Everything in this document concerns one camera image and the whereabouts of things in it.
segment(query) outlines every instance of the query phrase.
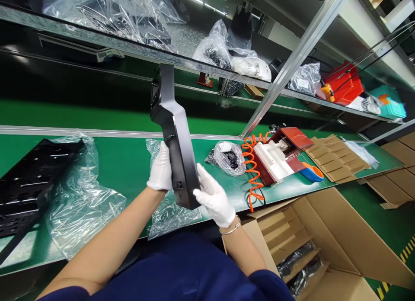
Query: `teal container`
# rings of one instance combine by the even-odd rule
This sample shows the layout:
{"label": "teal container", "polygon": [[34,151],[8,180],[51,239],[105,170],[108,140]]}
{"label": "teal container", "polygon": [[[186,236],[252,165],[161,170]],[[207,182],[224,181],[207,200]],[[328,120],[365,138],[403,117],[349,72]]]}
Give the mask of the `teal container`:
{"label": "teal container", "polygon": [[380,116],[390,119],[406,117],[405,108],[403,107],[398,92],[395,89],[389,87],[388,85],[382,85],[370,91],[370,94],[381,101],[384,101],[385,99],[389,101],[389,104],[385,104],[380,107],[380,111],[382,112]]}

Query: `sleeve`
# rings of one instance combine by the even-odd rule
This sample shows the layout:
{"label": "sleeve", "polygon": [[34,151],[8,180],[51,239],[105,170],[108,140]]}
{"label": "sleeve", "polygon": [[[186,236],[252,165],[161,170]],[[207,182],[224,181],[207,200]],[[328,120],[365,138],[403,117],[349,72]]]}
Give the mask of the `sleeve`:
{"label": "sleeve", "polygon": [[82,287],[65,287],[43,296],[38,301],[86,301],[89,293]]}
{"label": "sleeve", "polygon": [[283,280],[269,270],[253,272],[249,279],[269,301],[294,301]]}

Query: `gloved hand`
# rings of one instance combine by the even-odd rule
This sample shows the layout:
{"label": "gloved hand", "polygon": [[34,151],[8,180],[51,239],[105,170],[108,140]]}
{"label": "gloved hand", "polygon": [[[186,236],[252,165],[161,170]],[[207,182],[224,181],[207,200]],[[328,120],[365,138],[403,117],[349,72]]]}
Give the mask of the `gloved hand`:
{"label": "gloved hand", "polygon": [[199,204],[206,207],[213,220],[219,227],[228,228],[235,219],[235,209],[229,203],[228,197],[220,184],[198,163],[199,182],[202,191],[193,190]]}
{"label": "gloved hand", "polygon": [[150,179],[147,186],[154,190],[171,190],[172,166],[170,165],[170,151],[164,141],[161,141],[160,152],[153,162],[150,172]]}

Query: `red container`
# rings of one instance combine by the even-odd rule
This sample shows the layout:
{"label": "red container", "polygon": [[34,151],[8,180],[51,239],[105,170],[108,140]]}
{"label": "red container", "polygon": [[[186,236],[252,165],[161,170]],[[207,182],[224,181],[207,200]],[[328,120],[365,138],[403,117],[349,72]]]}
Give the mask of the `red container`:
{"label": "red container", "polygon": [[[342,65],[335,68],[336,72],[332,76],[324,78],[324,82],[330,84],[333,91],[335,92],[334,103],[341,104],[344,106],[348,106],[350,103],[353,102],[354,99],[360,96],[360,94],[363,92],[363,86],[362,82],[360,81],[359,75],[356,75],[355,77],[350,79],[350,77],[352,77],[358,72],[356,67],[352,67],[350,72],[344,74],[342,77],[337,79],[345,71],[350,69],[350,66],[353,66],[349,65],[346,67],[347,64],[349,64],[349,62],[345,61]],[[336,92],[336,90],[347,80],[348,82],[345,83],[340,88],[340,90]]]}

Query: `yellow and black hazard tape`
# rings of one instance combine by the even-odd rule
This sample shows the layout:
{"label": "yellow and black hazard tape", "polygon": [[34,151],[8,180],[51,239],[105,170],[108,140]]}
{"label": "yellow and black hazard tape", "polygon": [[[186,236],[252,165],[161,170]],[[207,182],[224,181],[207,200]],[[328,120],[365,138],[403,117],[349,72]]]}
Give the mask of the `yellow and black hazard tape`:
{"label": "yellow and black hazard tape", "polygon": [[[406,261],[409,258],[409,255],[415,250],[415,234],[410,239],[408,245],[402,250],[402,253],[399,255],[402,262],[406,263]],[[382,285],[380,285],[377,288],[377,294],[381,300],[385,298],[385,295],[389,292],[391,284],[388,284],[386,282],[382,282]]]}

